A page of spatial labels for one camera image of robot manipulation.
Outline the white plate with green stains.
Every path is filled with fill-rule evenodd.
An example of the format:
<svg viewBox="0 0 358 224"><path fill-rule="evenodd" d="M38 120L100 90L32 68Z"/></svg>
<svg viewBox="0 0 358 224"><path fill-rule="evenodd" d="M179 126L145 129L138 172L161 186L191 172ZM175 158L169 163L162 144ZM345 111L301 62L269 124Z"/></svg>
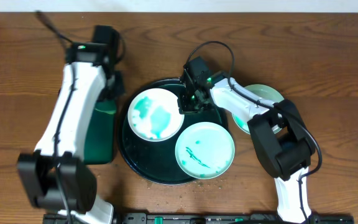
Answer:
<svg viewBox="0 0 358 224"><path fill-rule="evenodd" d="M131 130L150 142L165 141L182 127L185 116L179 113L178 97L163 88L144 90L130 102L127 120Z"/></svg>

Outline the light green plate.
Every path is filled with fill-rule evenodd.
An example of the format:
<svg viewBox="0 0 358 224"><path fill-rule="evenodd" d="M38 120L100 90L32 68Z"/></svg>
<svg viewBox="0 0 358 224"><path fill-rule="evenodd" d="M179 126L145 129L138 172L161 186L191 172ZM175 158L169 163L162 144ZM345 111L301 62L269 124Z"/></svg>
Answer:
<svg viewBox="0 0 358 224"><path fill-rule="evenodd" d="M181 170L196 179L213 179L228 170L234 160L235 144L222 126L200 122L187 127L175 144Z"/></svg>
<svg viewBox="0 0 358 224"><path fill-rule="evenodd" d="M284 97L274 88L262 85L262 84L253 84L253 85L247 85L244 87L246 90L251 91L253 94L265 98L267 100L274 101L276 103L281 102L284 100ZM238 118L236 115L232 114L232 118L234 122L237 124L237 126L243 130L246 134L250 134L248 125L245 121Z"/></svg>

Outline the light green plate front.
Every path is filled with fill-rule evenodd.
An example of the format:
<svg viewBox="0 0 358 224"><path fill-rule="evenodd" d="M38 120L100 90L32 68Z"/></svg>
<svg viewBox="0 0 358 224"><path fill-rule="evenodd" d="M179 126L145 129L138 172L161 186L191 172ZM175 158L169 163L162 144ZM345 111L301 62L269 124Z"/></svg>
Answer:
<svg viewBox="0 0 358 224"><path fill-rule="evenodd" d="M222 126L200 122L187 127L175 144L181 170L196 179L213 179L228 170L234 160L235 144Z"/></svg>

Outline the green sponge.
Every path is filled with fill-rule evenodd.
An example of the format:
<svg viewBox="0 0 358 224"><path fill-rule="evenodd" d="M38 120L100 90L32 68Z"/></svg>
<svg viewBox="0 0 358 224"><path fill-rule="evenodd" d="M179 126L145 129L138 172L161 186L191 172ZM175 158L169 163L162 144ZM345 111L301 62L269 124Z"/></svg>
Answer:
<svg viewBox="0 0 358 224"><path fill-rule="evenodd" d="M117 111L116 103L114 100L97 102L94 109L106 114L116 114Z"/></svg>

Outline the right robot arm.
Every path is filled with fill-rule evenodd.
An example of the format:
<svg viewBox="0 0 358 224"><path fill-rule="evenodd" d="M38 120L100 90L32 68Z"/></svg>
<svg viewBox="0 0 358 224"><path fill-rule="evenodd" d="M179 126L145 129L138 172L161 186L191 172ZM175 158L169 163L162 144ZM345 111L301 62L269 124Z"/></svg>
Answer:
<svg viewBox="0 0 358 224"><path fill-rule="evenodd" d="M274 102L245 89L229 73L213 73L201 57L188 59L180 78L185 91L178 99L181 114L222 108L247 123L257 158L275 179L277 213L285 223L310 223L304 198L317 143L290 100Z"/></svg>

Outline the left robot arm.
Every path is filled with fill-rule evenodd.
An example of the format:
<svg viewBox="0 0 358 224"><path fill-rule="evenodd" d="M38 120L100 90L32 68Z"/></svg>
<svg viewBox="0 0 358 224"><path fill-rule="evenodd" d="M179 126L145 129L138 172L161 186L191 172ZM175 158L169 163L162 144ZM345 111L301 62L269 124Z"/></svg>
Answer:
<svg viewBox="0 0 358 224"><path fill-rule="evenodd" d="M115 66L124 52L110 26L94 28L89 42L65 51L63 81L52 116L32 153L17 171L30 204L52 211L47 223L112 223L113 206L97 194L92 164L113 159L116 98L124 93Z"/></svg>

